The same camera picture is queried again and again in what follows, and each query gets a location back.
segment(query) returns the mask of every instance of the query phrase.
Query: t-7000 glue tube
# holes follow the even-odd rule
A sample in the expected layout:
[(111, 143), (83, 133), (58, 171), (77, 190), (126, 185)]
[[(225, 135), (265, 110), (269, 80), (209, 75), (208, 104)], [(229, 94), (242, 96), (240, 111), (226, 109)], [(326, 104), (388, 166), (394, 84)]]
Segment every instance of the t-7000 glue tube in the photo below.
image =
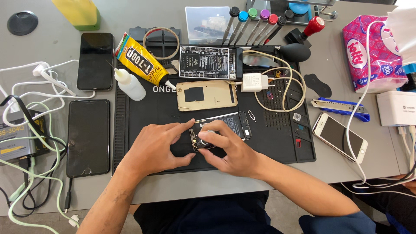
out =
[(169, 72), (126, 32), (117, 47), (116, 57), (124, 66), (150, 83), (157, 86), (165, 84), (176, 90), (168, 80)]

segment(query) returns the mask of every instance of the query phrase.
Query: jolly tissue package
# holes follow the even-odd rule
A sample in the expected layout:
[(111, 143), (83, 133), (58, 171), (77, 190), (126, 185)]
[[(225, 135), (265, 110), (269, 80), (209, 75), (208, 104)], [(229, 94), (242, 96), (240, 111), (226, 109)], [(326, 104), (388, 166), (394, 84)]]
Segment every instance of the jolly tissue package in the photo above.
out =
[(364, 92), (368, 80), (368, 65), (371, 65), (368, 93), (381, 93), (401, 87), (407, 82), (402, 68), (402, 59), (391, 30), (382, 22), (370, 28), (370, 61), (366, 54), (366, 32), (373, 21), (387, 17), (361, 15), (342, 29), (349, 71), (355, 92)]

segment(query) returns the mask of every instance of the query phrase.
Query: white plastic bottle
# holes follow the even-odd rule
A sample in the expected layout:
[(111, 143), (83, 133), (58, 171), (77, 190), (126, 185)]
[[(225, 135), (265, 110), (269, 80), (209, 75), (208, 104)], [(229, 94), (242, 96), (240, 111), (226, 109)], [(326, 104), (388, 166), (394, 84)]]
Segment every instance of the white plastic bottle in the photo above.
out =
[(116, 72), (114, 78), (119, 82), (119, 87), (134, 101), (140, 101), (146, 96), (146, 90), (137, 80), (137, 78), (130, 74), (125, 69), (114, 68)]

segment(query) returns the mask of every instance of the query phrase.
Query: gray table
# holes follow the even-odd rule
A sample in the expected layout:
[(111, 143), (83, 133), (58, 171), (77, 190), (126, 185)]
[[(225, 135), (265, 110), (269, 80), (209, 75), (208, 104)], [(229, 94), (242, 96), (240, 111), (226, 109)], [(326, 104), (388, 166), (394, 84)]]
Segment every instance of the gray table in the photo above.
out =
[[(186, 6), (238, 6), (244, 9), (245, 1), (229, 0), (226, 3), (222, 0), (211, 0), (209, 2), (187, 1), (111, 1), (95, 0), (101, 13), (101, 29), (99, 32), (111, 32), (116, 41), (121, 39), (124, 31), (130, 27), (175, 27), (182, 29), (182, 39), (187, 42), (187, 30), (185, 19)], [(0, 9), (0, 41), (2, 43), (1, 68), (24, 65), (35, 61), (46, 61), (49, 64), (58, 64), (71, 59), (79, 58), (79, 42), (82, 32), (74, 29), (62, 16), (50, 0), (38, 1), (5, 1)], [(371, 5), (352, 2), (337, 2), (331, 10), (339, 11), (339, 17), (333, 22), (327, 22), (326, 28), (310, 37), (312, 43), (312, 55), (309, 60), (301, 63), (302, 74), (315, 73), (323, 82), (332, 88), (332, 98), (336, 100), (357, 101), (360, 94), (352, 91), (352, 84), (349, 78), (347, 60), (343, 48), (342, 28), (352, 21), (356, 16), (363, 14), (386, 15), (387, 11), (394, 9), (394, 6)], [(35, 31), (26, 36), (13, 36), (6, 28), (8, 17), (21, 10), (33, 11), (39, 17), (39, 25)], [(269, 44), (284, 44), (282, 37), (295, 28), (285, 26), (278, 36)], [(246, 41), (249, 33), (246, 33), (241, 41)], [(77, 63), (69, 64), (56, 69), (59, 80), (66, 82), (70, 89), (77, 90)], [(5, 90), (11, 90), (13, 84), (33, 80), (30, 69), (5, 72), (0, 74), (0, 84)], [(50, 85), (43, 85), (28, 89), (19, 88), (17, 92), (22, 94), (28, 90), (38, 89), (53, 93)], [(76, 92), (79, 96), (89, 96), (89, 92)], [(306, 102), (318, 95), (307, 89)], [(114, 114), (114, 89), (109, 92), (99, 92), (96, 98), (108, 99), (111, 102), (111, 150), (113, 138), (113, 114)], [(406, 162), (403, 147), (396, 130), (380, 126), (379, 114), (376, 107), (375, 95), (367, 95), (363, 101), (364, 106), (369, 110), (371, 121), (362, 123), (354, 118), (351, 130), (368, 141), (369, 147), (362, 163), (367, 178), (393, 176), (405, 173)], [(50, 101), (50, 108), (58, 107), (59, 100)], [(320, 111), (309, 105), (311, 122), (315, 122)], [(330, 114), (343, 124), (347, 123), (348, 116)], [(52, 131), (54, 135), (66, 139), (67, 135), (67, 106), (58, 112), (54, 112)], [(292, 164), (290, 166), (307, 172), (326, 183), (359, 180), (361, 178), (355, 164), (350, 163), (340, 154), (335, 152), (325, 143), (317, 138), (314, 139), (317, 155), (316, 162)], [(41, 156), (37, 158), (36, 171), (38, 173), (49, 169), (54, 160), (54, 155)], [(65, 162), (62, 162), (54, 176), (68, 181), (65, 176)], [(10, 195), (23, 182), (22, 173), (8, 166), (0, 167), (0, 186)], [(89, 209), (101, 194), (111, 173), (93, 177), (76, 178), (72, 188), (71, 209)], [(46, 189), (46, 183), (40, 186), (35, 192), (38, 201)], [(37, 213), (55, 212), (55, 199), (59, 185), (54, 182), (52, 186), (51, 199)], [(252, 192), (272, 189), (268, 184), (249, 178), (234, 177), (218, 170), (204, 172), (189, 172), (180, 174), (167, 174), (146, 177), (137, 187), (133, 204), (145, 202), (158, 202), (191, 197), (205, 197), (219, 194), (231, 194), (241, 192)], [(64, 191), (61, 198), (63, 207)], [(0, 196), (0, 215), (7, 215), (7, 207)], [(15, 212), (24, 213), (20, 205), (16, 205)]]

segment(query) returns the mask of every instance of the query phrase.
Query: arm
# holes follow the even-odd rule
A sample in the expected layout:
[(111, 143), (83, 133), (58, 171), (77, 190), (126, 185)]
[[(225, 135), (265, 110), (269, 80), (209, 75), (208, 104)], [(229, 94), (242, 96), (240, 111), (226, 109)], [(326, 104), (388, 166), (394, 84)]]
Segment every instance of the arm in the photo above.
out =
[[(206, 132), (209, 129), (221, 135)], [(204, 125), (198, 136), (227, 153), (219, 158), (200, 149), (208, 163), (231, 175), (263, 180), (313, 215), (343, 216), (359, 211), (352, 200), (328, 184), (254, 151), (220, 120)]]
[(144, 127), (77, 233), (120, 233), (136, 186), (145, 176), (189, 165), (195, 153), (175, 157), (169, 147), (194, 122), (191, 119), (183, 124), (151, 124)]

